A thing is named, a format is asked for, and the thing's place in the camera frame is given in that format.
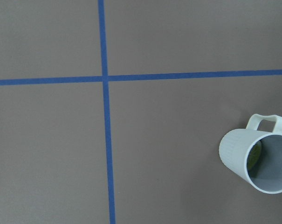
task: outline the mug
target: mug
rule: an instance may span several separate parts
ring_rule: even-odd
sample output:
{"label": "mug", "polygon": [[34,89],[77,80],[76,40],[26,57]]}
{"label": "mug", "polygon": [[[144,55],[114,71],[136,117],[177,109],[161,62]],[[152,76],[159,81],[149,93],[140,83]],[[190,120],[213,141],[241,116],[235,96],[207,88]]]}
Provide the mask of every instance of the mug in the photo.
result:
{"label": "mug", "polygon": [[[272,132],[257,130],[262,120],[275,122]],[[282,117],[254,114],[245,129],[232,130],[222,138],[219,153],[226,167],[257,190],[282,192]]]}

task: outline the cup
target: cup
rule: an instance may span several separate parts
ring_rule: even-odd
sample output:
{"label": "cup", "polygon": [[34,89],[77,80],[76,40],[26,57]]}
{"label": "cup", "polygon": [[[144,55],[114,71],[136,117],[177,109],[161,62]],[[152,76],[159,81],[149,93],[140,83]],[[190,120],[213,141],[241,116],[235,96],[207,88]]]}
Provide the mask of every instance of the cup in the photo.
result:
{"label": "cup", "polygon": [[[262,120],[275,122],[272,132],[257,130]],[[256,147],[258,155],[249,170],[248,160]],[[232,130],[222,138],[219,153],[225,166],[257,190],[268,194],[282,192],[282,117],[254,114],[245,129]]]}

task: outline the white handle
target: white handle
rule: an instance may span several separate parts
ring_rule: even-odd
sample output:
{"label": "white handle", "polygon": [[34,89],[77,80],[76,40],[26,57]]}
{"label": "white handle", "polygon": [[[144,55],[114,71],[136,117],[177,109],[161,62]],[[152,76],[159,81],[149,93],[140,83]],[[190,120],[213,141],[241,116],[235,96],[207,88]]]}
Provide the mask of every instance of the white handle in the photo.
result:
{"label": "white handle", "polygon": [[272,133],[282,134],[282,117],[277,115],[262,116],[259,114],[254,114],[249,119],[246,129],[257,130],[262,120],[275,122],[275,127],[273,128]]}

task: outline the blue tape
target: blue tape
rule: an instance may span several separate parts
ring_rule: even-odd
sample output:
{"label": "blue tape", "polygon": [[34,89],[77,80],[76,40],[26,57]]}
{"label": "blue tape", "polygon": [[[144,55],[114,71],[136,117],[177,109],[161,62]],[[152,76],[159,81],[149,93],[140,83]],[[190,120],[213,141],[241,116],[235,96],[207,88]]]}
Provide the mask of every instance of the blue tape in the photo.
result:
{"label": "blue tape", "polygon": [[102,58],[103,108],[104,108],[105,144],[106,144],[108,193],[109,193],[109,213],[110,213],[110,224],[115,224],[116,215],[115,215],[113,157],[112,157],[112,140],[111,140],[111,124],[110,124],[108,59],[107,59],[107,44],[106,44],[106,34],[105,34],[103,0],[98,0],[98,16],[99,16],[99,34],[100,34],[100,47],[101,47],[101,58]]}
{"label": "blue tape", "polygon": [[248,70],[248,71],[211,71],[190,73],[164,73],[144,75],[120,75],[109,76],[109,81],[136,81],[136,80],[160,80],[183,78],[212,78],[212,77],[242,77],[242,76],[272,76],[282,75],[282,70]]}
{"label": "blue tape", "polygon": [[101,76],[2,79],[2,80],[0,80],[0,85],[29,85],[29,84],[56,84],[56,83],[92,83],[92,82],[101,82],[102,80],[103,80],[103,78]]}

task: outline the lime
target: lime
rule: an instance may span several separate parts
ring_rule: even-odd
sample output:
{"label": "lime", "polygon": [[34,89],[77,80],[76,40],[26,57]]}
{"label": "lime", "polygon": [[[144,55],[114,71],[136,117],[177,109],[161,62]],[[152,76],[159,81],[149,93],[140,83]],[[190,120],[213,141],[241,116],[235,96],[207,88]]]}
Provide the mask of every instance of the lime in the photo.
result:
{"label": "lime", "polygon": [[248,154],[247,169],[250,171],[257,163],[261,155],[262,143],[257,141]]}

